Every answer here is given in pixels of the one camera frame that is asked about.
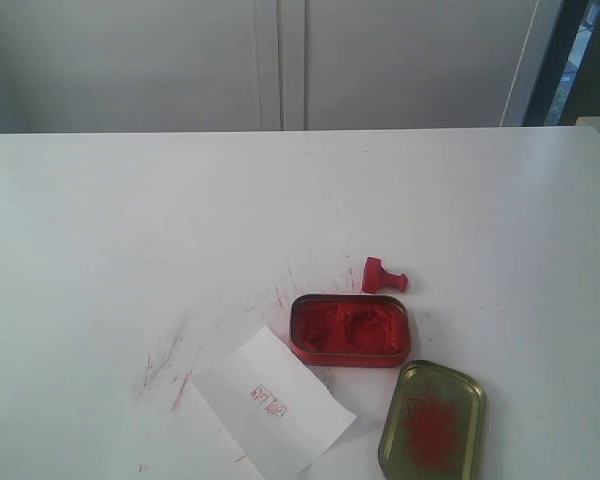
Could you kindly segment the red ink pad tin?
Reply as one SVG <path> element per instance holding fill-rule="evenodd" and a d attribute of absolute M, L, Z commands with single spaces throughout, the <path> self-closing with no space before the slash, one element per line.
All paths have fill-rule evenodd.
<path fill-rule="evenodd" d="M 307 365 L 397 367 L 412 350 L 408 312 L 386 295 L 303 295 L 291 306 L 289 346 Z"/>

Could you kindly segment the gold tin lid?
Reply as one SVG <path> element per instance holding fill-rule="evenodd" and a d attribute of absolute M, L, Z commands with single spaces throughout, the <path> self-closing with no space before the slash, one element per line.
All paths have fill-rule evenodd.
<path fill-rule="evenodd" d="M 378 446 L 386 479 L 474 479 L 487 398 L 472 377 L 425 360 L 398 375 Z"/>

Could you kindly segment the red plastic stamp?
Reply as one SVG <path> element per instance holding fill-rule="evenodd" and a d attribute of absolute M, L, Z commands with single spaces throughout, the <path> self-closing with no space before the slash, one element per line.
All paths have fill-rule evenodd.
<path fill-rule="evenodd" d="M 408 288 L 408 278 L 405 274 L 393 274 L 382 266 L 382 261 L 376 257 L 368 257 L 364 265 L 361 290 L 375 294 L 382 289 L 393 289 L 401 293 Z"/>

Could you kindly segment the dark window frame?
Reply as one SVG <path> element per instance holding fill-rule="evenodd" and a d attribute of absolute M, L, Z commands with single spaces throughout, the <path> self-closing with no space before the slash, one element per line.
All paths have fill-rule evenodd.
<path fill-rule="evenodd" d="M 563 1 L 522 124 L 600 117 L 600 1 Z"/>

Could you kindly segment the white paper slip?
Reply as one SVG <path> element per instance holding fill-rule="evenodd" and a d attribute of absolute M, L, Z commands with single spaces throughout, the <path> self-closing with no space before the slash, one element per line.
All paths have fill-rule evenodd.
<path fill-rule="evenodd" d="M 356 420 L 268 327 L 193 384 L 266 479 L 295 477 Z"/>

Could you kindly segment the white cabinet with doors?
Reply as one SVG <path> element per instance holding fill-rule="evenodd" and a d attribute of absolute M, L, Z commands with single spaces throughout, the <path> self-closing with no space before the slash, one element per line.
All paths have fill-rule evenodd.
<path fill-rule="evenodd" d="M 0 1 L 0 133 L 518 126 L 557 1 Z"/>

